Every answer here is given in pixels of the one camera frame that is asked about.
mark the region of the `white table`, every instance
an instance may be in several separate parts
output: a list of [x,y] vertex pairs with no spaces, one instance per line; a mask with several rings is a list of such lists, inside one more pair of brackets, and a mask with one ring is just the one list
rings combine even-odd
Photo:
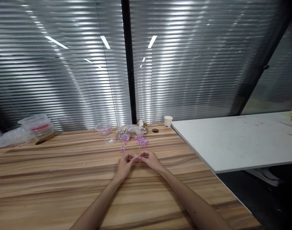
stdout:
[[173,121],[172,127],[214,173],[292,163],[287,112]]

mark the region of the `floor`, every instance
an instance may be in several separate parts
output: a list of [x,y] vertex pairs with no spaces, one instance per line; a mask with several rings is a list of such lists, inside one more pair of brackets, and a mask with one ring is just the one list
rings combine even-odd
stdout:
[[245,171],[217,176],[261,223],[262,230],[292,229],[292,183],[270,186]]

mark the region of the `window blinds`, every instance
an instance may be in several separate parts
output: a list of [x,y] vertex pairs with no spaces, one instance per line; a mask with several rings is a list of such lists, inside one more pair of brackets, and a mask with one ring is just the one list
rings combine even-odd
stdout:
[[292,110],[292,22],[268,64],[242,114]]
[[13,127],[131,123],[121,1],[0,1],[0,110]]
[[130,0],[137,118],[229,115],[279,3]]

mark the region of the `wood grain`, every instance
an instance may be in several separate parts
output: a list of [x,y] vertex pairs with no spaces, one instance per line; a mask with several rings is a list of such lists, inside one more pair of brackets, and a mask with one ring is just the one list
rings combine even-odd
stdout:
[[[69,229],[113,178],[121,143],[96,131],[66,132],[41,145],[0,150],[0,229]],[[154,151],[173,174],[211,204],[234,229],[260,226],[228,188],[172,130],[150,125]],[[132,138],[127,151],[138,154]],[[101,229],[196,229],[168,184],[135,163],[116,192]]]

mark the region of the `plastic bag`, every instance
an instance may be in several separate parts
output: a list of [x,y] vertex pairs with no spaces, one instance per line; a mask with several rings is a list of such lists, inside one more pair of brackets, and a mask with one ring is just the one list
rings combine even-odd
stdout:
[[19,127],[4,133],[0,134],[0,148],[9,146],[9,145],[19,145],[26,144],[33,140],[33,136],[26,131],[23,127]]
[[137,125],[124,125],[116,131],[121,142],[128,141],[131,133],[136,133],[138,136],[142,136],[146,132],[146,129]]

